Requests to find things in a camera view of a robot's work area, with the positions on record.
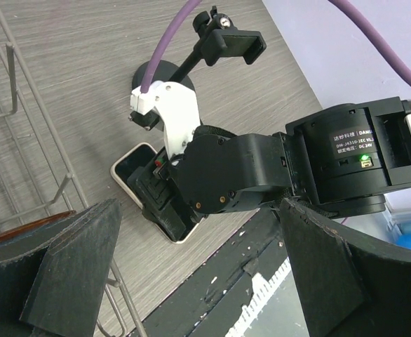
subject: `cable connector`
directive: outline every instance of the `cable connector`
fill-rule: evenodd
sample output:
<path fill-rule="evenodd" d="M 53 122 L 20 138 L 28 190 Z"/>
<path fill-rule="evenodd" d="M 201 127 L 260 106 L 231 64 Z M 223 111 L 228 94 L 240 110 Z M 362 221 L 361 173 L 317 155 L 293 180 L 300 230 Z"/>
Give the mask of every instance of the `cable connector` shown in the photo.
<path fill-rule="evenodd" d="M 162 83 L 162 81 L 155 81 L 147 93 L 141 93 L 140 86 L 135 88 L 130 94 L 130 108 L 143 115 L 153 110 L 156 105 L 156 89 Z"/>

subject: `robotic arm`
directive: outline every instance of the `robotic arm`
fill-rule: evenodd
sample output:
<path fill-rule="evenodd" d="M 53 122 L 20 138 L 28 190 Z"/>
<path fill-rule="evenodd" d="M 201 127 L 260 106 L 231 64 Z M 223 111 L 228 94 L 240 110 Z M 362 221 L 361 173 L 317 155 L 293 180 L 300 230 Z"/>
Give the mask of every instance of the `robotic arm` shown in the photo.
<path fill-rule="evenodd" d="M 196 17 L 200 39 L 184 64 L 130 99 L 131 119 L 163 130 L 165 148 L 128 184 L 168 237 L 182 240 L 209 214 L 276 209 L 286 197 L 329 218 L 380 212 L 385 193 L 411 187 L 411 100 L 338 105 L 271 136 L 202 125 L 194 90 L 179 83 L 191 65 L 238 56 L 251 64 L 266 48 L 259 32 L 211 14 Z"/>

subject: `metal wire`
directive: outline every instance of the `metal wire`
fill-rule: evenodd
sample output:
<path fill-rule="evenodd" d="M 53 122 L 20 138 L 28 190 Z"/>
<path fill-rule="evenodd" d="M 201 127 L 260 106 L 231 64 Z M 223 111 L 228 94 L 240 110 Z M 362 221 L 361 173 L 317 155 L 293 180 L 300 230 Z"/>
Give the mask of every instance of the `metal wire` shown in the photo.
<path fill-rule="evenodd" d="M 20 48 L 17 44 L 17 41 L 15 40 L 12 31 L 10 27 L 8 26 L 8 23 L 6 22 L 6 19 L 0 9 L 0 25 L 2 30 L 4 31 L 4 34 L 6 35 L 6 38 L 8 42 L 6 43 L 6 55 L 1 47 L 0 44 L 0 59 L 4 65 L 4 68 L 9 76 L 9 85 L 11 89 L 11 110 L 6 111 L 1 104 L 0 100 L 0 120 L 4 120 L 7 126 L 7 129 L 9 133 L 11 134 L 11 138 L 13 140 L 13 144 L 15 145 L 17 149 L 18 156 L 20 158 L 20 161 L 24 164 L 25 170 L 27 175 L 29 176 L 33 190 L 36 192 L 40 204 L 37 206 L 34 206 L 30 209 L 25 209 L 25 210 L 20 210 L 19 205 L 16 202 L 16 199 L 13 196 L 13 191 L 10 187 L 10 185 L 7 183 L 6 176 L 4 175 L 1 164 L 0 164 L 0 182 L 1 185 L 3 186 L 3 189 L 5 191 L 5 195 L 8 199 L 8 201 L 11 203 L 11 206 L 13 208 L 14 214 L 11 216 L 7 216 L 5 218 L 0 218 L 0 226 L 4 223 L 10 222 L 12 220 L 19 220 L 20 223 L 23 223 L 24 220 L 22 219 L 23 216 L 27 216 L 29 214 L 33 214 L 37 211 L 44 210 L 47 215 L 50 215 L 50 206 L 54 205 L 61 197 L 65 202 L 65 206 L 69 210 L 73 210 L 74 207 L 69 199 L 69 196 L 66 193 L 66 187 L 68 184 L 72 183 L 74 186 L 74 189 L 76 190 L 77 196 L 79 198 L 79 201 L 82 204 L 83 208 L 89 207 L 86 195 L 81 187 L 81 184 L 79 182 L 79 179 L 77 175 L 74 172 L 74 168 L 72 166 L 71 161 L 69 160 L 69 156 L 67 152 L 65 151 L 65 148 L 62 144 L 62 141 L 58 135 L 57 130 L 55 129 L 55 126 L 53 124 L 53 121 L 51 120 L 51 117 L 48 113 L 48 110 L 46 109 L 45 103 L 40 95 L 39 89 L 32 78 L 31 72 L 25 62 L 25 59 L 22 56 L 22 53 L 20 51 Z M 65 165 L 65 170 L 66 173 L 64 175 L 64 178 L 62 180 L 59 179 L 59 176 L 56 171 L 56 166 L 54 164 L 54 161 L 52 160 L 52 157 L 50 155 L 50 151 L 48 150 L 47 144 L 44 142 L 41 133 L 37 127 L 35 118 L 33 117 L 33 114 L 31 113 L 31 110 L 29 108 L 29 105 L 27 104 L 27 101 L 25 100 L 25 97 L 22 93 L 22 90 L 20 89 L 17 80 L 16 80 L 16 71 L 15 71 L 15 60 L 17 60 L 24 76 L 27 82 L 27 85 L 31 89 L 32 95 L 34 96 L 34 99 L 39 107 L 41 116 L 43 117 L 46 127 L 48 127 L 49 130 L 49 135 L 54 141 L 55 147 L 58 150 L 58 154 L 60 155 L 60 158 L 62 159 L 64 165 Z M 36 177 L 33 175 L 32 170 L 31 170 L 31 164 L 27 160 L 25 153 L 23 151 L 23 147 L 20 144 L 19 137 L 15 133 L 13 129 L 12 123 L 9 121 L 9 118 L 12 116 L 16 115 L 18 112 L 18 102 L 20 101 L 24 116 L 27 118 L 27 121 L 29 122 L 29 125 L 31 126 L 32 132 L 36 137 L 37 143 L 39 145 L 39 148 L 41 150 L 41 153 L 43 154 L 43 157 L 46 160 L 46 163 L 48 165 L 48 169 L 55 181 L 55 186 L 57 188 L 56 193 L 54 194 L 53 198 L 50 201 L 45 201 L 45 198 L 43 197 L 41 191 L 39 190 L 39 185 L 36 181 Z M 136 325 L 137 330 L 139 331 L 141 337 L 147 337 L 147 334 L 144 330 L 143 324 L 141 319 L 139 318 L 139 315 L 137 313 L 137 310 L 134 306 L 134 303 L 132 302 L 132 299 L 130 297 L 129 291 L 126 288 L 126 284 L 123 280 L 123 277 L 120 273 L 120 270 L 118 268 L 118 265 L 116 264 L 116 261 L 112 259 L 111 263 L 111 271 L 114 276 L 114 279 L 108 279 L 107 280 L 107 285 L 105 287 L 105 293 L 106 296 L 109 299 L 109 302 L 111 304 L 112 310 L 114 311 L 119 324 L 121 326 L 121 335 L 120 337 L 124 337 L 129 333 L 128 327 L 126 325 L 126 322 L 123 318 L 123 315 L 119 309 L 119 305 L 116 302 L 116 299 L 111 291 L 111 286 L 120 289 L 121 295 L 123 296 L 123 299 L 125 301 L 125 304 L 130 312 L 131 317 L 134 320 L 134 323 Z M 112 337 L 107 331 L 104 329 L 103 325 L 101 322 L 98 320 L 97 321 L 97 327 L 98 329 L 106 336 L 106 337 Z"/>

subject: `black circular base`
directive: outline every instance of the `black circular base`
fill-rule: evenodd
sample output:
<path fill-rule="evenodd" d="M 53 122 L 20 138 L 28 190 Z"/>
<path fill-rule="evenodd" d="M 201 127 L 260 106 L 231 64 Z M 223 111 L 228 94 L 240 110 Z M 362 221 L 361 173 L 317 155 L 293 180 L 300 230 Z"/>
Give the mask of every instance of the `black circular base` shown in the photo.
<path fill-rule="evenodd" d="M 132 90 L 137 88 L 142 83 L 144 72 L 147 66 L 148 66 L 148 62 L 143 63 L 142 65 L 138 67 L 137 71 L 134 73 L 133 82 L 132 82 Z M 179 69 L 179 67 L 175 65 L 174 63 L 162 60 L 156 69 L 156 73 L 154 74 L 152 81 L 153 82 L 154 81 L 167 82 L 170 80 L 171 76 L 176 72 L 177 69 Z M 186 76 L 180 83 L 186 86 L 187 88 L 190 88 L 191 90 L 195 91 L 193 82 L 188 76 Z"/>

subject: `metal wire basket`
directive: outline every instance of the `metal wire basket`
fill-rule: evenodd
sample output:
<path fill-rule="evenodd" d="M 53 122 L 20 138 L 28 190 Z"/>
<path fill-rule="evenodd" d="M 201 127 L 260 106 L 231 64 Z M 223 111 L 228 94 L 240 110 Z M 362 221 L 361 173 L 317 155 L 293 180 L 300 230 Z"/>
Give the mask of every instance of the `metal wire basket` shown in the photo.
<path fill-rule="evenodd" d="M 0 232 L 3 232 L 62 211 L 80 211 L 88 207 L 88 201 L 1 9 L 0 31 Z M 140 335 L 146 336 L 114 259 L 111 272 L 113 277 L 108 279 L 105 294 L 121 326 L 120 336 L 127 335 L 129 329 L 111 287 L 120 290 Z M 105 336 L 111 336 L 100 321 L 97 327 Z"/>

